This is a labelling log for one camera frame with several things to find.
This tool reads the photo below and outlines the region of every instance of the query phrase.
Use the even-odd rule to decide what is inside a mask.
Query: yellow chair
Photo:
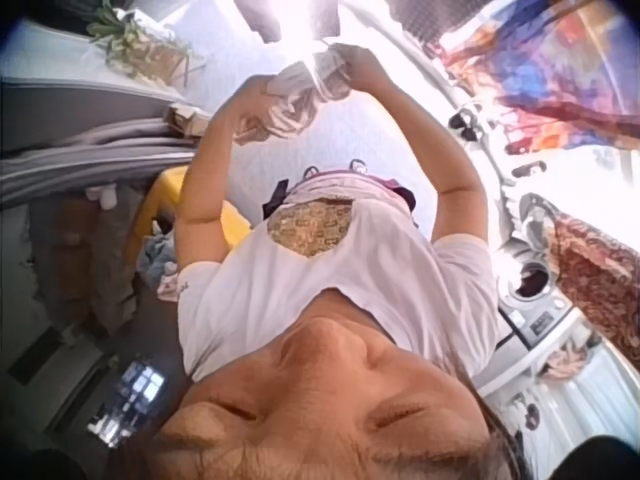
[[[133,264],[138,257],[145,236],[151,235],[153,218],[165,213],[175,215],[180,191],[187,173],[186,166],[170,168],[162,172],[154,182],[151,190],[138,209],[133,226],[129,232],[125,245],[124,258],[128,264]],[[222,208],[222,230],[231,248],[238,245],[249,235],[251,226],[238,210],[225,201]]]

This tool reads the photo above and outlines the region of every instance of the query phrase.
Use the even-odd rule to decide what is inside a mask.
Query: colorful fabric
[[[565,213],[554,226],[547,233],[556,284],[640,371],[640,254]]]
[[[640,148],[640,40],[612,4],[516,0],[438,54],[479,101],[493,101],[509,154]]]

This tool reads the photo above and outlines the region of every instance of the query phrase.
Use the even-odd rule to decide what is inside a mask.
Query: elderly woman
[[[247,80],[184,183],[178,310],[194,384],[145,452],[152,478],[520,478],[468,380],[497,340],[478,174],[371,52],[333,48],[438,192],[431,241],[407,195],[339,171],[297,185],[230,251],[220,216],[234,132],[273,102],[267,77]]]

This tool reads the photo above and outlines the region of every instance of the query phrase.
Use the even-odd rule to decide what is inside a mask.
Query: white cloth
[[[236,143],[264,142],[271,135],[295,137],[311,125],[320,104],[342,100],[351,93],[345,62],[338,52],[329,49],[313,58],[312,69],[297,62],[269,82],[267,92],[281,101],[266,118],[245,119],[236,132]]]
[[[499,325],[487,245],[470,235],[432,245],[388,190],[343,177],[334,185],[355,200],[348,232],[333,249],[307,258],[276,243],[263,222],[222,264],[199,262],[180,273],[180,343],[194,381],[269,343],[328,288],[368,311],[400,348],[443,368],[451,350],[471,376],[486,366]],[[327,179],[296,187],[290,199],[326,198],[315,187]]]

